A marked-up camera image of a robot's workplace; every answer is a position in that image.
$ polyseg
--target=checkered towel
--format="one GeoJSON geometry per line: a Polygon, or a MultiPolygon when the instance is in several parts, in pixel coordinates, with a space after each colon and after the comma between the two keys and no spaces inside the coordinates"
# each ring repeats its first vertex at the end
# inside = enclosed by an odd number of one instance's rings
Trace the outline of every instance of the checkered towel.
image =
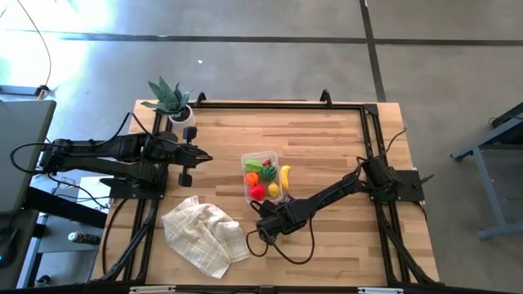
{"type": "Polygon", "coordinates": [[[221,278],[230,263],[250,256],[238,222],[212,204],[199,204],[198,196],[184,200],[162,222],[169,247],[210,277],[221,278]]]}

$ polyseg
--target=wooden table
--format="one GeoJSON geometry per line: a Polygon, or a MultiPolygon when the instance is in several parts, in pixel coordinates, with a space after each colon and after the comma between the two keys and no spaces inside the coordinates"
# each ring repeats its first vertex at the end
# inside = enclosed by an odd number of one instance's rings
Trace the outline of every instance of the wooden table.
{"type": "MultiPolygon", "coordinates": [[[[152,129],[154,113],[140,103],[140,100],[136,102],[134,112],[145,127],[152,129]]],[[[381,103],[378,104],[378,109],[383,138],[388,144],[403,128],[400,106],[396,103],[381,103]]],[[[280,165],[291,166],[289,192],[295,198],[308,198],[340,180],[355,168],[356,156],[366,157],[360,115],[354,110],[195,109],[194,112],[198,127],[194,144],[211,154],[214,160],[200,164],[190,171],[193,176],[193,185],[190,188],[177,184],[180,167],[169,167],[168,191],[159,206],[147,284],[387,284],[376,213],[368,195],[362,193],[347,196],[315,215],[315,254],[305,265],[290,264],[271,248],[265,257],[251,256],[247,260],[234,263],[222,279],[215,279],[202,274],[189,261],[175,253],[165,243],[160,217],[193,195],[198,195],[201,203],[217,205],[238,221],[245,233],[255,229],[257,213],[244,199],[240,163],[242,154],[275,151],[280,165]]],[[[140,131],[133,122],[129,132],[140,131]]],[[[405,134],[396,139],[387,157],[389,165],[396,169],[412,167],[405,134]]],[[[428,276],[437,280],[431,240],[422,211],[412,203],[397,203],[397,206],[405,246],[428,276]]],[[[115,207],[116,203],[111,207],[110,215],[115,207]]],[[[129,243],[135,210],[136,201],[127,201],[115,217],[107,246],[109,267],[129,243]]],[[[252,237],[253,250],[260,252],[264,243],[257,236],[252,237]]],[[[308,226],[288,236],[278,237],[278,242],[282,251],[291,258],[306,258],[311,249],[308,226]]],[[[395,273],[400,277],[397,255],[394,249],[391,250],[395,273]]],[[[137,272],[140,259],[141,247],[137,250],[133,275],[137,272]]],[[[96,259],[92,277],[100,276],[101,254],[96,259]]]]}

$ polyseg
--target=gray table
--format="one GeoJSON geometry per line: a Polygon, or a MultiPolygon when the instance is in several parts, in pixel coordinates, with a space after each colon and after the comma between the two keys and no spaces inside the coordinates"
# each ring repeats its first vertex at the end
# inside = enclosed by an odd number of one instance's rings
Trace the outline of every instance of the gray table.
{"type": "Polygon", "coordinates": [[[479,238],[523,233],[523,114],[506,121],[472,143],[451,154],[456,162],[473,155],[496,225],[477,231],[479,238]]]}
{"type": "MultiPolygon", "coordinates": [[[[55,107],[56,102],[51,100],[0,102],[0,227],[12,219],[12,225],[19,229],[16,258],[8,268],[0,269],[0,289],[16,287],[38,217],[38,211],[20,210],[31,175],[16,170],[9,155],[19,145],[45,140],[55,107]]],[[[39,146],[21,149],[16,162],[32,169],[39,154],[39,146]]]]}
{"type": "MultiPolygon", "coordinates": [[[[9,155],[26,143],[44,142],[56,102],[52,100],[0,102],[0,215],[10,215],[22,207],[31,175],[15,169],[9,155]]],[[[15,160],[33,169],[41,146],[20,149],[15,160]]]]}

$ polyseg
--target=green vegetable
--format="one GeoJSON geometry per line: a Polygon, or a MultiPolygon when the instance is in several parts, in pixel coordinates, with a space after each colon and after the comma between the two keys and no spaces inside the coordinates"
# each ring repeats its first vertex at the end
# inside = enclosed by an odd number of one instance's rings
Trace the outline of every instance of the green vegetable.
{"type": "Polygon", "coordinates": [[[261,170],[261,176],[268,181],[273,181],[276,178],[276,167],[264,166],[261,170]]]}
{"type": "Polygon", "coordinates": [[[247,159],[244,163],[244,167],[247,172],[261,172],[263,165],[255,159],[247,159]]]}

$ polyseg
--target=concrete floor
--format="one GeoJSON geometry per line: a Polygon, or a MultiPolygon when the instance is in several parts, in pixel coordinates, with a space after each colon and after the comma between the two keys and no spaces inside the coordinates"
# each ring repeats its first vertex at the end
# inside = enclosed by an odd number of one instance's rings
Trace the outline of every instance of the concrete floor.
{"type": "MultiPolygon", "coordinates": [[[[357,0],[26,2],[41,29],[59,31],[364,37],[357,0]]],[[[377,38],[523,38],[520,1],[368,3],[377,38]]],[[[32,29],[15,4],[9,2],[0,28],[32,29]]],[[[0,84],[45,80],[47,60],[38,35],[0,30],[0,39],[6,44],[0,47],[0,84]]],[[[338,101],[377,100],[366,45],[87,42],[52,36],[47,42],[53,59],[49,98],[58,102],[51,139],[112,135],[136,99],[151,97],[146,81],[159,75],[205,91],[209,99],[317,100],[328,88],[338,101]]],[[[523,292],[523,235],[476,237],[477,229],[494,223],[485,192],[472,160],[455,164],[449,157],[486,133],[489,118],[521,102],[523,48],[378,46],[377,52],[387,101],[400,103],[409,129],[414,164],[422,174],[436,174],[424,189],[441,281],[523,292]]],[[[44,259],[42,267],[51,270],[45,264],[44,259]]]]}

